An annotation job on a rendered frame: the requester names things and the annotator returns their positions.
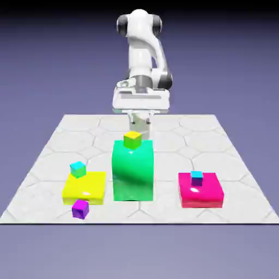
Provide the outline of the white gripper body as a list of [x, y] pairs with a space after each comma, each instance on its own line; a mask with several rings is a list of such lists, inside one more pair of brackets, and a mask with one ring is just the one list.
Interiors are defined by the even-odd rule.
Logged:
[[115, 87], [112, 108], [115, 113], [128, 111], [152, 111], [167, 113], [170, 108], [170, 93], [168, 90], [147, 88], [146, 93], [137, 93], [134, 87]]

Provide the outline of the small yellow cube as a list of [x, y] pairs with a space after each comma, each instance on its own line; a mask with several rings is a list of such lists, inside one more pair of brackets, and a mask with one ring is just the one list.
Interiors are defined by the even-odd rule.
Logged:
[[129, 131], [124, 134], [123, 145], [128, 149], [135, 150], [142, 144], [142, 134], [137, 131]]

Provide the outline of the small cyan cube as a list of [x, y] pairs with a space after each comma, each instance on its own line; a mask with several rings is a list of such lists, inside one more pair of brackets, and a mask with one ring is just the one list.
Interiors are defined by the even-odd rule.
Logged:
[[70, 173], [75, 178], [81, 178], [87, 174], [86, 165], [81, 161], [71, 163]]
[[202, 186], [203, 184], [203, 172], [202, 171], [191, 171], [191, 185]]

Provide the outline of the small purple cube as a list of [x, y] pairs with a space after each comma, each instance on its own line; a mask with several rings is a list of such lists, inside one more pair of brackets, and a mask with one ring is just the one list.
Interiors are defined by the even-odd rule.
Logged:
[[89, 213], [88, 201], [78, 199], [72, 206], [72, 216], [78, 219], [85, 219]]

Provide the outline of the large green box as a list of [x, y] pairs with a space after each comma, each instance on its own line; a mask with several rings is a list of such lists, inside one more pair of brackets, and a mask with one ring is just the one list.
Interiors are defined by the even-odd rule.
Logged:
[[152, 201], [154, 194], [154, 148], [151, 140], [132, 150], [117, 140], [112, 152], [113, 199]]

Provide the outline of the large yellow box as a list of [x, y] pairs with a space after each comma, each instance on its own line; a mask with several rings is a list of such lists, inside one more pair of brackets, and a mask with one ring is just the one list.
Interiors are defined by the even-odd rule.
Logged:
[[105, 187], [106, 172], [90, 171], [80, 178], [69, 174], [62, 191], [63, 203], [73, 205], [80, 199], [90, 205], [103, 205]]

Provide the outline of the large pink box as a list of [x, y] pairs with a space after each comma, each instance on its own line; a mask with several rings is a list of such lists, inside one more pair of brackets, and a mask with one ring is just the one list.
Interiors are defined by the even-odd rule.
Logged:
[[222, 208], [224, 191], [216, 173], [203, 173], [201, 185], [192, 185], [191, 173], [178, 173], [182, 208]]

